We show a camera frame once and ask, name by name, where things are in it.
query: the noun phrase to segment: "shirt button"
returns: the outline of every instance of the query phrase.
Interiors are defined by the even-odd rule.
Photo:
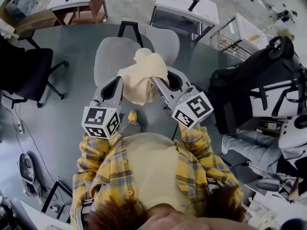
[[[128,190],[127,195],[128,196],[132,196],[133,195],[133,190]]]

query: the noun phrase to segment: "sneaker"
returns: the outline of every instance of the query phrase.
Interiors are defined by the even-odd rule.
[[[227,154],[227,153],[228,153],[228,149],[227,149],[227,147],[224,145],[224,138],[225,138],[225,136],[222,137],[222,146],[221,146],[221,150],[222,150],[222,154]]]
[[[129,121],[134,121],[136,122],[138,120],[138,115],[135,110],[130,111],[129,116],[128,116]]]

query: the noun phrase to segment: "jeans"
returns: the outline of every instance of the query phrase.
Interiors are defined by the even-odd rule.
[[[278,148],[278,138],[265,136],[257,131],[239,130],[233,136],[223,136],[222,146],[241,153],[270,174],[276,173],[277,163],[282,155]]]
[[[140,125],[135,121],[129,121],[120,131],[122,137],[133,136],[141,132]]]

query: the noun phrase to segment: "table leg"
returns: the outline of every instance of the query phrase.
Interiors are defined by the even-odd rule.
[[[156,10],[157,10],[157,6],[154,6],[154,8],[153,8],[153,13],[152,13],[152,17],[151,17],[151,19],[150,19],[150,23],[149,23],[149,25],[153,25],[153,22],[154,22],[154,16],[155,16],[155,12],[156,12]]]
[[[52,11],[52,12],[53,12],[54,16],[57,18],[58,22],[59,22],[61,25],[66,25],[65,22],[64,22],[64,20],[63,20],[61,17],[58,17],[58,16],[57,16],[57,13],[56,13],[56,12],[55,12],[55,13],[54,13],[54,11]]]
[[[200,23],[200,34],[199,35],[201,35],[202,31],[203,31],[203,27],[202,27],[202,23]]]
[[[107,10],[106,10],[106,0],[102,0],[102,5],[104,6],[104,11],[105,11],[105,16],[106,18],[108,17],[108,14],[107,14]]]
[[[78,20],[80,19],[80,7],[78,6],[77,8],[77,16],[78,16]]]
[[[95,23],[98,23],[97,16],[96,16],[96,13],[95,13],[95,9],[93,8],[93,6],[92,6],[91,3],[90,3],[90,9],[91,9],[93,18],[94,18],[94,20],[95,20]]]
[[[212,28],[214,28],[213,26],[207,26],[207,28],[205,30],[202,31],[202,33],[195,39],[195,42],[200,41]]]

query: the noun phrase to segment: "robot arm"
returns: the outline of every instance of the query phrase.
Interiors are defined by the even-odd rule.
[[[152,82],[164,98],[172,117],[186,128],[192,128],[205,119],[213,108],[203,92],[199,92],[182,72],[168,67],[169,85],[161,78]],[[90,105],[84,108],[82,126],[89,136],[110,139],[120,124],[120,102],[123,96],[123,79],[112,78],[99,86]]]

